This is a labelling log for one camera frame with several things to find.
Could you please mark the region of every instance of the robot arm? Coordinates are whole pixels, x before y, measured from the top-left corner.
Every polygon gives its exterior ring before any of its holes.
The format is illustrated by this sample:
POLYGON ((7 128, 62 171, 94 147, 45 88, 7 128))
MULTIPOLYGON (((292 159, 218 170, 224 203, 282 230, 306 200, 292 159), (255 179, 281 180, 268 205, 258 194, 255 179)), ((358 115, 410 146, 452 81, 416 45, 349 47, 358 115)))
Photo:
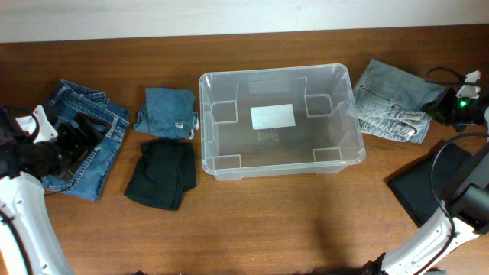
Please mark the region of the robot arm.
POLYGON ((44 189, 28 173, 0 180, 0 250, 10 274, 73 274, 47 217, 44 189))
POLYGON ((73 274, 47 216, 40 178, 68 180, 108 130, 82 113, 75 121, 78 128, 63 123, 58 136, 42 106, 23 118, 0 107, 0 250, 10 274, 73 274))

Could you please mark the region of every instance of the light blue jeans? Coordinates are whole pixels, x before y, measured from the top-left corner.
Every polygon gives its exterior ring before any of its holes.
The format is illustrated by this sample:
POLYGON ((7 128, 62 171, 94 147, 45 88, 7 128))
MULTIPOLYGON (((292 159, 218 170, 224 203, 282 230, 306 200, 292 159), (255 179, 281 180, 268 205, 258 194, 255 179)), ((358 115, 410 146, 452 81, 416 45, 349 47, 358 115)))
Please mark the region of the light blue jeans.
POLYGON ((371 60, 354 88, 362 133, 422 143, 431 118, 421 106, 445 90, 424 79, 371 60))
POLYGON ((192 111, 195 99, 188 90, 146 88, 134 129, 159 138, 192 139, 199 129, 199 116, 192 111))

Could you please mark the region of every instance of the jeans waistband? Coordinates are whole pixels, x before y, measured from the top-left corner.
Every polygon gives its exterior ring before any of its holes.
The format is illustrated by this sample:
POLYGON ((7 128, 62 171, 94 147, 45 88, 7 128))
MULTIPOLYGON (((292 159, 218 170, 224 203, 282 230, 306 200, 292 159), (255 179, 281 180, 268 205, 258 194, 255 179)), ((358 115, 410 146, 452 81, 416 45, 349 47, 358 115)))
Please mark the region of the jeans waistband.
POLYGON ((104 92, 86 88, 66 80, 61 80, 61 84, 55 88, 50 97, 51 104, 62 102, 78 112, 85 113, 93 118, 106 121, 111 124, 111 129, 107 132, 107 137, 111 138, 114 131, 120 134, 125 133, 129 125, 128 111, 125 110, 125 118, 116 115, 114 112, 104 108, 108 104, 104 92))

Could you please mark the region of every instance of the white wall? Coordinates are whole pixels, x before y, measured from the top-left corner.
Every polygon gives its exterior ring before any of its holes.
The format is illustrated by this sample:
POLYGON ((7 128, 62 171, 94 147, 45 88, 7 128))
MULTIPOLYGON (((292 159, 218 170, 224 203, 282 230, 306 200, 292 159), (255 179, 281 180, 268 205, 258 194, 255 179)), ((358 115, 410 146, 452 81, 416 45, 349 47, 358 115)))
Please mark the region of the white wall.
POLYGON ((489 23, 489 0, 0 0, 0 42, 489 23))

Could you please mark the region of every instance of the folded jeans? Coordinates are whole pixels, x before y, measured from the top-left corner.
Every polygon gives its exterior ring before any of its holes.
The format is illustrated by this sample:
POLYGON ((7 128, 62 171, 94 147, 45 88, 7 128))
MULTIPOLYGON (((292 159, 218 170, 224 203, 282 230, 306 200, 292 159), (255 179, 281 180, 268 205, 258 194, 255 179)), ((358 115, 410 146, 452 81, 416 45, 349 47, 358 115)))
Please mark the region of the folded jeans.
POLYGON ((124 139, 126 128, 129 125, 129 111, 112 104, 104 92, 79 86, 66 80, 61 80, 52 96, 47 100, 47 104, 51 105, 58 114, 55 128, 64 122, 69 122, 73 127, 78 128, 78 124, 74 121, 78 112, 110 124, 110 129, 103 140, 90 152, 71 180, 62 181, 55 176, 46 176, 42 179, 44 188, 48 190, 63 190, 63 193, 68 195, 96 201, 124 139))
POLYGON ((431 118, 421 106, 445 88, 372 60, 354 88, 364 133, 395 141, 423 142, 431 118))
POLYGON ((193 112, 195 99, 188 90, 146 88, 134 129, 159 138, 193 139, 199 129, 199 116, 193 112))

